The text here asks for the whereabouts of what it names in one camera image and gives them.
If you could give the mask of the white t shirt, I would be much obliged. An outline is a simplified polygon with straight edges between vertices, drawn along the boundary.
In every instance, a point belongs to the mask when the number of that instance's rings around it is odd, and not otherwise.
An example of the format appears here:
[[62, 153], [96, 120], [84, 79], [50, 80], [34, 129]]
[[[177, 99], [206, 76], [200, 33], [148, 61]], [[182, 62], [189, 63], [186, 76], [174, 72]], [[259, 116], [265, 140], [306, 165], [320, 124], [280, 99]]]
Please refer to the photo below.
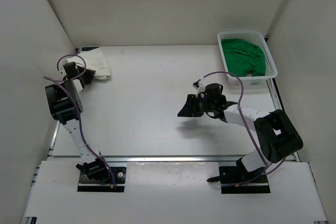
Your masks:
[[94, 74], [96, 79], [100, 81], [107, 81], [111, 79], [111, 67], [101, 48], [95, 48], [89, 51], [84, 51], [82, 49], [79, 56], [84, 59], [88, 70], [96, 72]]

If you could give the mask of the green t shirt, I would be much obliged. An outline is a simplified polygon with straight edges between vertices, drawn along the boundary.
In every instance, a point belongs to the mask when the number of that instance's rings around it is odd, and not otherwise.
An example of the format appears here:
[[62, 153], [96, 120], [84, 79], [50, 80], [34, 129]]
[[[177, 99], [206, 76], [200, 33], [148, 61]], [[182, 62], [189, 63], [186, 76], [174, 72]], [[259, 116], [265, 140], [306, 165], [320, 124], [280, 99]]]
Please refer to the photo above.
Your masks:
[[265, 54], [259, 46], [238, 38], [222, 39], [221, 46], [229, 72], [238, 77], [265, 75]]

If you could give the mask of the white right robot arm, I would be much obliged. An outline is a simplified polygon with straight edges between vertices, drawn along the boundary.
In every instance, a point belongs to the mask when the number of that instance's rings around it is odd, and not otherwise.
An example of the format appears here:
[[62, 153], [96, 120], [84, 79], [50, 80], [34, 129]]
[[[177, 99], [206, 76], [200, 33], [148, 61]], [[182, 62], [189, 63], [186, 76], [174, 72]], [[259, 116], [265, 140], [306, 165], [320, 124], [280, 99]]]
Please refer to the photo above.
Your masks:
[[263, 112], [243, 108], [237, 102], [228, 101], [223, 86], [211, 83], [196, 85], [197, 94], [189, 94], [186, 103], [177, 114], [183, 118], [198, 118], [206, 114], [212, 119], [236, 124], [247, 132], [257, 134], [256, 149], [236, 162], [236, 177], [247, 182], [255, 171], [276, 164], [303, 148], [303, 141], [283, 110]]

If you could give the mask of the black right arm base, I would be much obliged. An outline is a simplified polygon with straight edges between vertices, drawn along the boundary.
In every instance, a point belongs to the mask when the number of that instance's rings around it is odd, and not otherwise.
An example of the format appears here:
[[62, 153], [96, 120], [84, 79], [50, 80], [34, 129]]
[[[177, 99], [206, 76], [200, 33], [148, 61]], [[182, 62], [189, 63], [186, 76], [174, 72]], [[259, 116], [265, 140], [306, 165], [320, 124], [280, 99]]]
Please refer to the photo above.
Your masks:
[[220, 166], [219, 175], [207, 179], [208, 183], [220, 182], [222, 194], [269, 194], [271, 193], [266, 168], [248, 172], [242, 160], [236, 166]]

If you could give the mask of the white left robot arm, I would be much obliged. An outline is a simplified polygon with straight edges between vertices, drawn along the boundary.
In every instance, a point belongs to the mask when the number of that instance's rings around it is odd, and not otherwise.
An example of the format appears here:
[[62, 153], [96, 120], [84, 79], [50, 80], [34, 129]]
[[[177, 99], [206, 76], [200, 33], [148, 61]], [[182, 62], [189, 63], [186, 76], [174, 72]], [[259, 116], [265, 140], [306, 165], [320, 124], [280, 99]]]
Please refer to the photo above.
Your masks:
[[92, 176], [98, 182], [105, 182], [110, 169], [103, 164], [102, 157], [95, 152], [84, 137], [81, 114], [83, 106], [77, 87], [72, 79], [55, 80], [44, 77], [51, 84], [45, 86], [48, 107], [52, 118], [58, 121], [70, 134], [81, 158], [83, 167], [93, 166]]

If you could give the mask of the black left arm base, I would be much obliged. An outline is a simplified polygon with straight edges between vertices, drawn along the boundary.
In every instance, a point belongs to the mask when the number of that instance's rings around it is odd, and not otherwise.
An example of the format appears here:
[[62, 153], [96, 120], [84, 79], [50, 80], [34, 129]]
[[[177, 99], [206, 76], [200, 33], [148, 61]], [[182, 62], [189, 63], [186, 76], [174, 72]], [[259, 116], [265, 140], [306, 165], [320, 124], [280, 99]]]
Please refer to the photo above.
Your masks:
[[78, 178], [78, 192], [90, 193], [123, 193], [125, 189], [125, 180], [127, 175], [126, 166], [111, 166], [115, 178], [114, 186], [110, 172], [104, 172], [102, 177], [98, 179], [89, 178], [82, 170]]

